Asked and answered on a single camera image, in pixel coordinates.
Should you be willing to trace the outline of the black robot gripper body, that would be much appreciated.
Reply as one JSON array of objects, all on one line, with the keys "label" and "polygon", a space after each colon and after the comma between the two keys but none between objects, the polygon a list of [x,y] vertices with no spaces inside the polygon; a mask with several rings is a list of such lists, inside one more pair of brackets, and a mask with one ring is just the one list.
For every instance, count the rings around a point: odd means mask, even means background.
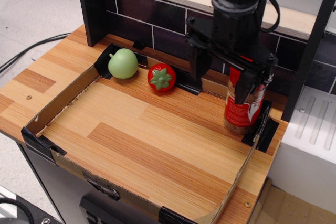
[{"label": "black robot gripper body", "polygon": [[277,58],[259,39],[259,32],[274,31],[278,24],[262,28],[266,2],[270,1],[274,8],[276,0],[251,0],[239,4],[238,1],[212,0],[213,19],[186,19],[186,41],[201,48],[214,47],[213,57],[227,62],[240,72],[252,70],[268,85],[273,79],[273,68]]}]

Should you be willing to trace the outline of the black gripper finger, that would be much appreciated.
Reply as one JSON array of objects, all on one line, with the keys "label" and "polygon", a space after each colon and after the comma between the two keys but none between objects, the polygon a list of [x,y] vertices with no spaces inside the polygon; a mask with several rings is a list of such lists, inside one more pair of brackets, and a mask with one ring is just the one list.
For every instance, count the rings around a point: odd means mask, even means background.
[{"label": "black gripper finger", "polygon": [[258,89],[262,86],[262,79],[252,70],[240,73],[235,88],[235,104],[242,105],[257,100]]},{"label": "black gripper finger", "polygon": [[214,49],[214,47],[201,48],[191,44],[188,45],[187,56],[191,74],[195,80],[199,80],[211,68]]}]

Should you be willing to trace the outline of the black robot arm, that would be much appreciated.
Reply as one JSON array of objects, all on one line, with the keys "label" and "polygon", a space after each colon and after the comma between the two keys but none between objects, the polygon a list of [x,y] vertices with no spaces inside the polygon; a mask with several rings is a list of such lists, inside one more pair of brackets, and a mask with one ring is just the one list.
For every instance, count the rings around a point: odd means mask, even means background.
[{"label": "black robot arm", "polygon": [[260,41],[259,33],[274,31],[280,20],[266,29],[261,27],[267,1],[280,12],[276,0],[211,0],[213,19],[189,17],[186,20],[188,60],[194,79],[210,69],[212,58],[240,72],[235,103],[243,104],[260,85],[267,86],[278,59]]}]

